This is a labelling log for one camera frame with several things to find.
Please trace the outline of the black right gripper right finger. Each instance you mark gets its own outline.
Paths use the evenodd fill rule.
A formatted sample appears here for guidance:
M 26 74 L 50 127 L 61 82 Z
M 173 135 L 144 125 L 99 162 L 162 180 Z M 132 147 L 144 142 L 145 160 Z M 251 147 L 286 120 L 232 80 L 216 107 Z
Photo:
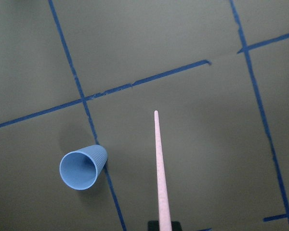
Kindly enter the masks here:
M 182 231 L 181 224 L 178 221 L 172 221 L 171 228 L 172 228 L 172 231 Z

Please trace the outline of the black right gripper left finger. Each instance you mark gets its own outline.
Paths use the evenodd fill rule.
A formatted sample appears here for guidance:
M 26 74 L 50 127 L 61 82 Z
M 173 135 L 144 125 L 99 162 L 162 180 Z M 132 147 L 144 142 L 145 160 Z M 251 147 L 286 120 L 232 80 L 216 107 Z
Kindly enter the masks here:
M 147 223 L 148 231 L 159 231 L 159 221 L 158 220 L 150 220 Z

